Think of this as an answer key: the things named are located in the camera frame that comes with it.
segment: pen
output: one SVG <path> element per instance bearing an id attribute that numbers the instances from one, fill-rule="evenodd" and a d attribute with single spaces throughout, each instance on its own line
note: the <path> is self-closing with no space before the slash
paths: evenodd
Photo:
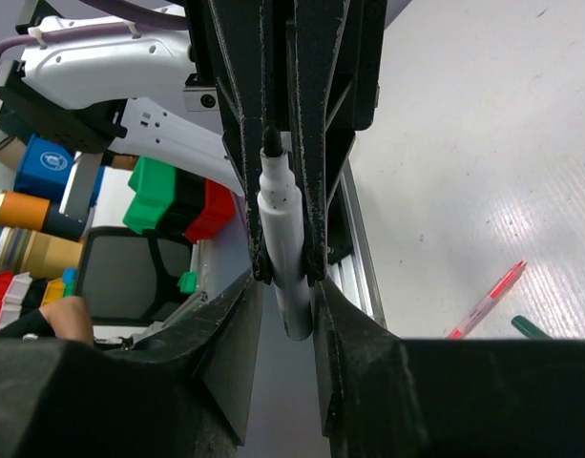
<path id="1" fill-rule="evenodd" d="M 509 270 L 498 283 L 496 283 L 487 295 L 475 305 L 470 313 L 447 336 L 448 339 L 464 339 L 481 320 L 500 302 L 504 295 L 519 280 L 526 262 L 523 260 Z"/>
<path id="2" fill-rule="evenodd" d="M 550 339 L 551 336 L 525 318 L 523 315 L 517 315 L 511 320 L 514 328 L 528 339 Z"/>

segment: blue container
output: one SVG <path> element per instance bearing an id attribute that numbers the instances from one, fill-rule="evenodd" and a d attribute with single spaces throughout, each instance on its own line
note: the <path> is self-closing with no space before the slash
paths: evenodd
<path id="1" fill-rule="evenodd" d="M 16 170 L 14 191 L 60 203 L 72 171 L 73 157 L 65 148 L 32 135 Z M 103 167 L 94 182 L 91 206 L 99 196 Z"/>

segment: green pen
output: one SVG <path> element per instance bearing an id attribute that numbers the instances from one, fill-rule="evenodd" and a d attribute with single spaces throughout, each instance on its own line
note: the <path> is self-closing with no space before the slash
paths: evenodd
<path id="1" fill-rule="evenodd" d="M 551 339 L 552 337 L 525 318 L 523 315 L 517 315 L 511 320 L 514 328 L 528 339 Z"/>

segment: table surface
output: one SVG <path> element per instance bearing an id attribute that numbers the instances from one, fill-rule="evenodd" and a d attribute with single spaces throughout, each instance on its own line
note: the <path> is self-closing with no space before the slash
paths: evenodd
<path id="1" fill-rule="evenodd" d="M 585 1 L 413 0 L 380 84 L 350 160 L 388 328 L 446 336 L 526 260 L 470 336 L 585 338 Z"/>

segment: purple cable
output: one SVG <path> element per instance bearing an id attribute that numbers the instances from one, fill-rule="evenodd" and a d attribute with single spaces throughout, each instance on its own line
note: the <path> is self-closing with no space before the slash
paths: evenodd
<path id="1" fill-rule="evenodd" d="M 186 18 L 183 16 L 148 10 L 125 0 L 80 0 L 80 2 L 136 24 L 165 29 L 166 31 L 186 31 L 188 29 Z"/>
<path id="2" fill-rule="evenodd" d="M 137 31 L 153 31 L 154 28 L 136 24 Z M 95 38 L 103 35 L 115 35 L 119 33 L 131 33 L 129 27 L 124 22 L 115 22 L 113 24 L 95 24 L 92 26 L 76 27 L 74 29 L 65 29 L 63 31 L 45 31 L 42 33 L 44 41 L 48 44 L 58 43 L 61 41 L 74 41 L 83 38 Z M 20 45 L 38 44 L 37 40 L 29 35 L 13 36 L 0 41 L 0 62 L 4 52 Z"/>

